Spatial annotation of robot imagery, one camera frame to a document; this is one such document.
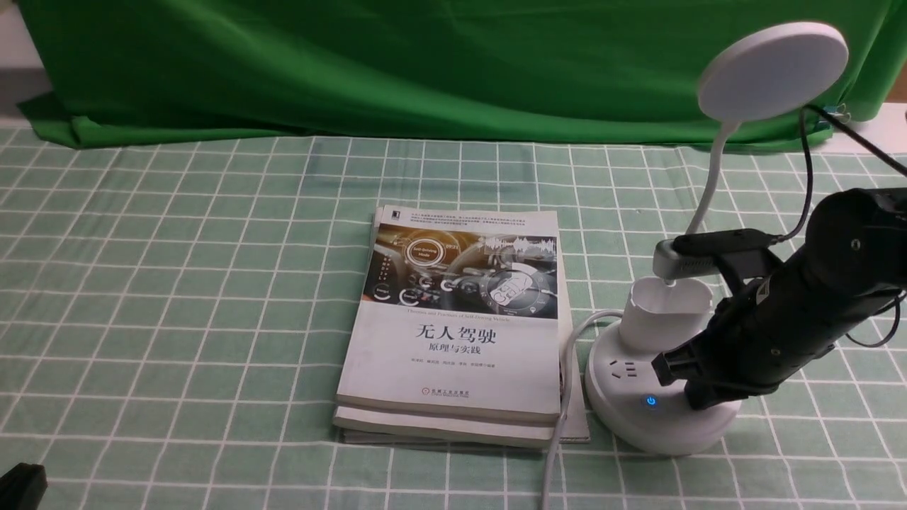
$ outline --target power button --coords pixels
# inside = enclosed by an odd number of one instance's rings
[[[658,409],[658,397],[654,395],[643,395],[642,406],[646,409],[651,410]]]

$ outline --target book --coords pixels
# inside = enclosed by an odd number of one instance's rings
[[[558,266],[563,267],[558,253]],[[570,299],[564,271],[558,272],[558,336],[561,355],[566,358],[566,341],[573,329]],[[590,430],[583,401],[580,365],[574,352],[572,363],[571,400],[561,431],[561,443],[588,443]],[[526,448],[545,448],[554,427],[526,426],[485,422],[482,420],[452,420],[444,417],[379,411],[351,406],[338,406],[335,424],[342,427],[343,440],[359,445],[431,445],[439,443],[476,443]]]
[[[557,213],[387,206],[375,221],[335,423],[350,426],[354,408],[360,425],[398,430],[405,414],[553,427],[565,291]]]

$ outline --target green backdrop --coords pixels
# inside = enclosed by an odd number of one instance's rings
[[[794,20],[851,49],[816,103],[874,116],[907,56],[903,0],[22,0],[55,92],[21,105],[74,147],[328,132],[709,142],[708,61]],[[814,140],[828,135],[817,130]],[[795,115],[732,140],[778,147]]]

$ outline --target power cord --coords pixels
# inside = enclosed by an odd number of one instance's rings
[[[549,499],[551,497],[551,472],[554,470],[554,459],[558,456],[561,447],[561,434],[563,433],[564,422],[567,420],[567,410],[570,407],[570,398],[573,389],[573,358],[576,356],[576,340],[583,331],[591,326],[594,322],[606,317],[620,319],[623,317],[623,311],[618,309],[604,309],[592,313],[579,326],[573,329],[566,342],[566,354],[562,363],[564,367],[564,392],[561,395],[561,415],[554,426],[554,433],[551,435],[551,442],[548,444],[548,452],[545,454],[545,470],[542,474],[541,487],[541,510],[549,509]]]
[[[809,218],[809,207],[813,204],[813,157],[809,153],[809,141],[806,139],[806,107],[800,109],[800,144],[803,146],[803,156],[806,158],[806,198],[803,201],[803,211],[800,220],[793,230],[785,235],[777,236],[772,244],[780,244],[791,240],[800,233]]]
[[[854,130],[852,130],[851,128],[845,126],[843,123],[841,123],[841,121],[835,119],[834,116],[831,115],[829,112],[826,112],[826,111],[823,110],[822,108],[819,108],[818,106],[815,106],[815,105],[813,105],[813,104],[808,104],[808,105],[804,106],[804,108],[809,109],[809,110],[812,110],[813,112],[818,113],[820,117],[822,117],[822,118],[825,119],[828,123],[830,123],[832,126],[834,126],[835,129],[837,129],[838,131],[843,132],[843,133],[846,134],[848,137],[850,137],[851,140],[853,140],[854,142],[859,143],[860,145],[862,145],[862,147],[863,147],[865,150],[871,152],[871,153],[873,154],[873,156],[875,156],[875,157],[879,158],[880,160],[884,161],[885,164],[887,164],[888,166],[890,166],[890,167],[892,167],[893,169],[895,169],[898,173],[900,173],[900,174],[903,175],[904,177],[907,177],[907,167],[904,167],[904,165],[898,163],[893,157],[891,157],[891,156],[889,156],[888,154],[884,153],[884,152],[882,151],[882,149],[879,149],[878,147],[876,147],[875,145],[873,145],[870,141],[868,141],[868,140],[866,140],[865,138],[863,138],[862,136],[860,136],[856,131],[854,131]]]
[[[847,333],[845,335],[847,339],[852,341],[854,344],[865,348],[879,348],[892,341],[894,334],[898,332],[898,324],[901,323],[901,302],[904,301],[904,298],[907,298],[907,293],[902,294],[898,299],[895,299],[894,301],[886,305],[885,308],[876,312],[874,315],[874,317],[877,317],[894,307],[894,324],[892,324],[892,328],[888,330],[888,334],[885,335],[885,338],[882,338],[874,344],[864,344],[861,341],[853,339],[853,337],[850,336],[850,333]]]

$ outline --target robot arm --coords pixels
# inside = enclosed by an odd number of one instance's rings
[[[687,381],[694,409],[773,393],[899,299],[907,289],[907,188],[829,195],[787,261],[768,249],[772,239],[749,229],[674,241],[683,257],[712,259],[732,292],[701,333],[652,361],[662,386]]]

